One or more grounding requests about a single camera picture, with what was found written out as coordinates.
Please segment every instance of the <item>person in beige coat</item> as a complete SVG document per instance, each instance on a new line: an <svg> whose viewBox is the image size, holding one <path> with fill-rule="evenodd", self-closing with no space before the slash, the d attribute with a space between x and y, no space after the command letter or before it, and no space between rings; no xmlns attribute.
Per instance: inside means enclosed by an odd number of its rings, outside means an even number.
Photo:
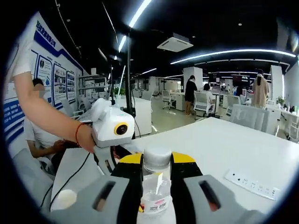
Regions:
<svg viewBox="0 0 299 224"><path fill-rule="evenodd" d="M269 87L267 80L263 77L263 72L259 72L253 83L252 106L265 107Z"/></svg>

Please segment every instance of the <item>bottle label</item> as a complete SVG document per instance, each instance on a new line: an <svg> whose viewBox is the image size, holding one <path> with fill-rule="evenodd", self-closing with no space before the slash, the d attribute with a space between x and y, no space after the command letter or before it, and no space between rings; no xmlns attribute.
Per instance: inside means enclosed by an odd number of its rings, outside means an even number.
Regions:
<svg viewBox="0 0 299 224"><path fill-rule="evenodd" d="M167 209L170 202L171 196L169 195L157 201L142 201L141 207L144 213L153 215Z"/></svg>

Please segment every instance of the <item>power strip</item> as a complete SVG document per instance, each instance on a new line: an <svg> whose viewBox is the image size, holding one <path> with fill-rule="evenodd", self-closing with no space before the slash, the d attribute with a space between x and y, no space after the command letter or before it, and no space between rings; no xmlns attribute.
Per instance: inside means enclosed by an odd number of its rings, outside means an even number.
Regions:
<svg viewBox="0 0 299 224"><path fill-rule="evenodd" d="M266 186L254 179L248 178L247 175L235 172L233 170L229 170L224 178L252 193L273 201L278 199L280 193L280 190L275 187Z"/></svg>

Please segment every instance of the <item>black ceiling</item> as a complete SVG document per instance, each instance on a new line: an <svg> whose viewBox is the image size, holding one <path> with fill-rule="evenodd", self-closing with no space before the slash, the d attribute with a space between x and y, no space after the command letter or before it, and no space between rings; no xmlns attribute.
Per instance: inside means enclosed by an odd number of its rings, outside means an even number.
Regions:
<svg viewBox="0 0 299 224"><path fill-rule="evenodd" d="M140 16L133 29L128 24L143 0L104 0L103 3L117 33L115 33L101 1L57 0L65 24L80 47L81 56L64 28L55 1L41 8L41 14L48 26L86 70L96 67L108 73L108 64L101 57L98 48L110 61L115 55L120 64L126 64L126 45L118 53L118 45L124 34L131 36L131 72L140 74L152 68L156 71L144 76L171 76L182 74L182 69L223 59L255 58L281 61L293 64L295 58L269 53L238 53L204 57L185 63L170 65L171 62L192 55L228 49L277 49L278 24L298 30L296 7L291 2L283 5L272 1L201 1L201 0L152 0ZM175 53L157 49L157 46L176 33L190 39L193 47ZM283 51L291 52L288 42ZM270 71L271 63L265 62L222 62L195 65L204 72L223 70Z"/></svg>

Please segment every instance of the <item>white camera device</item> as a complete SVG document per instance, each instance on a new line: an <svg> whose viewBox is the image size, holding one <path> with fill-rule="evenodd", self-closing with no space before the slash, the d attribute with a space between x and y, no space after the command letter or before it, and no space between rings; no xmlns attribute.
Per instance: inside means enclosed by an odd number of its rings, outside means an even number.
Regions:
<svg viewBox="0 0 299 224"><path fill-rule="evenodd" d="M100 148L129 143L134 134L132 115L102 98L92 105L93 139Z"/></svg>

